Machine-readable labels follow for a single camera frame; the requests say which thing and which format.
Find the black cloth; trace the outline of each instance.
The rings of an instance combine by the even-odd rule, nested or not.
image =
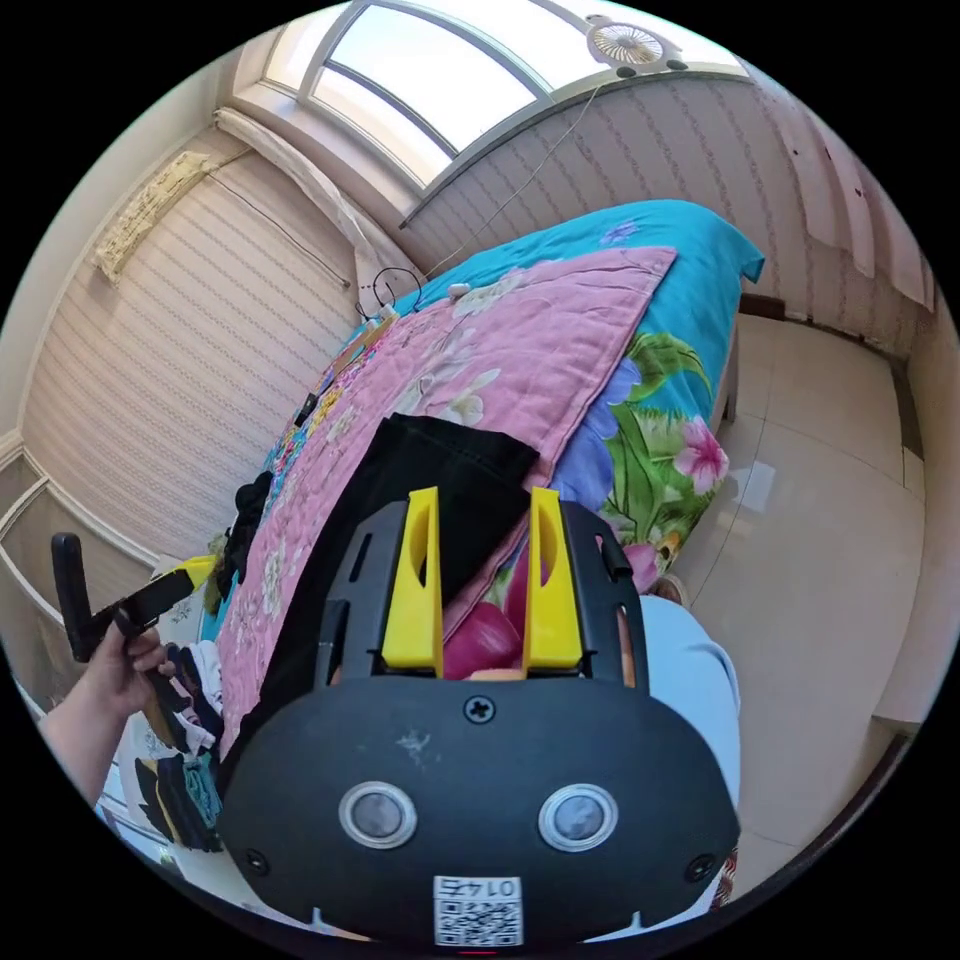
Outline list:
[[[187,793],[181,754],[157,761],[157,791],[183,846],[208,853],[221,849],[219,837],[203,822]]]
[[[226,600],[233,585],[233,576],[239,573],[239,583],[247,575],[247,557],[253,544],[254,534],[260,526],[263,508],[270,493],[273,474],[265,470],[253,483],[246,483],[237,490],[234,503],[237,507],[237,519],[227,538],[223,550],[223,566],[217,571],[216,583],[220,596]]]
[[[324,524],[300,575],[270,659],[260,702],[220,765],[221,797],[254,733],[313,686],[319,613],[358,524],[412,490],[437,487],[440,582],[446,605],[473,579],[530,507],[523,480],[532,447],[505,433],[393,414],[377,432]]]

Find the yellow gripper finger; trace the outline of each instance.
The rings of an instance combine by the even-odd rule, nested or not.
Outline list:
[[[443,676],[439,522],[437,488],[412,491],[380,650],[392,670],[432,670]]]
[[[530,501],[530,568],[523,668],[573,670],[583,658],[573,574],[567,553],[560,496],[534,487]]]
[[[176,573],[177,570],[183,570],[190,578],[190,582],[193,584],[193,589],[199,590],[200,587],[202,587],[207,580],[210,579],[210,575],[213,573],[216,566],[217,558],[215,556],[191,557],[189,560],[181,563],[178,567],[174,567],[170,572]]]

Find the white floor tile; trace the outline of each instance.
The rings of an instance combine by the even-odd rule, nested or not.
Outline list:
[[[903,483],[900,416],[890,368],[855,343],[799,324],[780,324],[766,418],[823,440]]]
[[[737,331],[740,334],[741,362],[756,364],[759,367],[772,370],[780,325],[779,320],[738,313]]]
[[[903,485],[924,502],[923,461],[906,447],[903,448]]]
[[[744,830],[737,845],[737,872],[730,899],[736,900],[749,893],[786,866],[799,852],[799,847],[777,843]]]
[[[746,413],[761,420],[767,415],[777,334],[781,326],[777,320],[737,314],[737,330],[740,334],[738,413]]]
[[[740,384],[737,388],[737,413],[746,413],[763,420],[770,403],[773,369],[758,363],[740,361]]]
[[[870,716],[910,616],[923,505],[769,422],[741,501],[693,612],[740,681],[743,824],[804,844],[889,742]]]
[[[671,568],[686,584],[691,602],[720,556],[747,486],[762,430],[762,420],[742,412],[733,423],[724,420],[720,425],[717,439],[730,458],[730,472]]]

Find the wire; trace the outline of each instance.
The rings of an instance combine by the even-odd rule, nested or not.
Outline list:
[[[236,157],[231,157],[231,160],[239,159],[240,156],[242,156],[242,154],[238,154]],[[273,217],[270,216],[270,214],[264,213],[264,211],[261,210],[255,203],[252,203],[242,193],[238,192],[237,190],[234,190],[233,187],[231,187],[228,183],[225,183],[219,177],[214,176],[213,173],[208,173],[207,179],[212,180],[214,183],[219,183],[224,190],[228,190],[235,197],[237,197],[237,199],[242,200],[252,210],[256,210],[256,212],[259,213],[261,217],[264,217],[266,220],[269,220],[295,247],[297,247],[299,250],[302,250],[308,257],[310,257],[312,260],[315,260],[317,263],[319,263],[320,266],[323,267],[326,271],[333,274],[333,276],[340,281],[344,290],[350,289],[350,281],[346,277],[341,277],[340,274],[337,273],[337,271],[330,266],[330,264],[324,263],[324,261],[321,260],[320,257],[318,257],[312,250],[309,250],[307,247],[305,247],[302,243],[300,243],[299,240],[297,240],[296,237],[292,236],[283,226],[277,223],[277,221],[274,220]]]
[[[399,271],[400,273],[409,273],[410,276],[413,277],[413,282],[417,285],[417,299],[416,299],[416,301],[415,301],[414,304],[413,304],[412,312],[413,312],[413,313],[416,313],[417,307],[420,306],[420,301],[423,299],[423,284],[420,282],[420,278],[419,278],[412,270],[408,270],[406,267],[384,267],[384,268],[373,278],[373,283],[371,283],[371,284],[364,284],[362,287],[360,287],[360,290],[361,290],[361,291],[363,291],[363,290],[372,290],[372,291],[373,291],[373,295],[377,298],[377,303],[379,303],[381,307],[387,306],[387,301],[385,301],[385,300],[380,296],[380,294],[377,293],[377,281],[378,281],[385,273],[388,273],[388,272],[390,272],[391,270],[396,270],[396,271]],[[392,298],[392,299],[389,301],[390,306],[391,306],[391,307],[392,307],[392,306],[395,306],[395,305],[396,305],[396,302],[397,302],[397,295],[393,292],[393,287],[390,286],[390,281],[389,281],[389,280],[384,280],[384,281],[383,281],[383,285],[390,291],[390,296],[391,296],[391,298]],[[359,300],[357,300],[357,302],[353,305],[353,309],[356,310],[357,313],[359,313],[360,316],[361,316],[364,320],[373,320],[373,319],[375,319],[375,317],[368,317],[368,316],[367,316],[367,313],[366,313],[366,311],[363,309],[363,307],[361,306]]]
[[[540,164],[539,164],[539,166],[537,167],[537,169],[534,170],[533,173],[531,173],[530,176],[529,176],[522,184],[520,184],[520,186],[517,187],[517,189],[514,190],[513,193],[511,193],[510,196],[507,197],[507,199],[504,200],[503,203],[501,203],[499,207],[497,207],[497,209],[493,212],[493,214],[490,216],[490,218],[489,218],[488,220],[486,220],[486,221],[483,223],[482,226],[480,226],[480,227],[477,228],[476,233],[472,234],[468,240],[465,240],[463,243],[461,243],[460,246],[457,247],[457,249],[453,251],[453,253],[448,254],[448,255],[447,255],[446,257],[444,257],[439,263],[434,264],[434,265],[424,274],[425,277],[427,277],[427,278],[429,279],[429,278],[430,278],[430,274],[433,273],[434,270],[437,269],[437,267],[442,267],[448,260],[452,260],[458,253],[460,253],[460,251],[463,250],[464,247],[466,247],[468,244],[473,243],[473,241],[476,240],[477,237],[480,236],[480,234],[483,233],[483,231],[486,230],[487,227],[490,226],[490,224],[493,222],[493,220],[495,220],[495,219],[500,215],[500,213],[501,213],[501,211],[503,210],[503,208],[504,208],[508,203],[510,203],[511,200],[513,200],[513,199],[515,199],[516,197],[518,197],[518,196],[520,195],[520,192],[521,192],[522,190],[525,190],[525,189],[533,182],[533,180],[534,180],[534,178],[536,177],[536,175],[543,169],[543,165],[553,156],[553,152],[557,149],[557,147],[559,147],[560,144],[563,143],[563,141],[566,140],[567,137],[570,136],[571,133],[573,133],[573,131],[574,131],[574,129],[576,128],[577,124],[583,119],[583,115],[587,112],[587,108],[590,106],[591,103],[593,103],[594,97],[596,97],[596,95],[600,92],[600,90],[601,90],[603,87],[605,87],[605,86],[606,86],[606,83],[601,83],[601,84],[599,84],[598,86],[596,86],[596,87],[593,88],[593,93],[590,94],[590,98],[589,98],[589,99],[587,100],[587,102],[583,105],[583,109],[582,109],[582,110],[580,111],[580,113],[578,114],[577,119],[574,120],[573,123],[570,124],[570,126],[567,128],[567,130],[564,132],[564,134],[560,137],[560,139],[557,140],[557,142],[547,151],[546,156],[544,156],[544,158],[540,161]]]

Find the striped wallpaper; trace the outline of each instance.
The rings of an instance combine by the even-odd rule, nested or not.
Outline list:
[[[776,99],[735,78],[656,77],[600,93],[536,179],[476,240],[471,234],[536,169],[582,103],[524,130],[469,167],[403,230],[407,252],[445,268],[591,210],[662,197],[715,210],[767,255],[755,292],[898,356],[926,311],[897,292],[877,264],[863,276],[849,253],[805,228],[800,185],[778,132]]]
[[[211,128],[185,149],[244,146]],[[292,181],[255,153],[215,176],[164,216],[118,287],[80,267],[22,426],[74,499],[174,557],[232,521],[236,488],[358,322],[353,251]]]

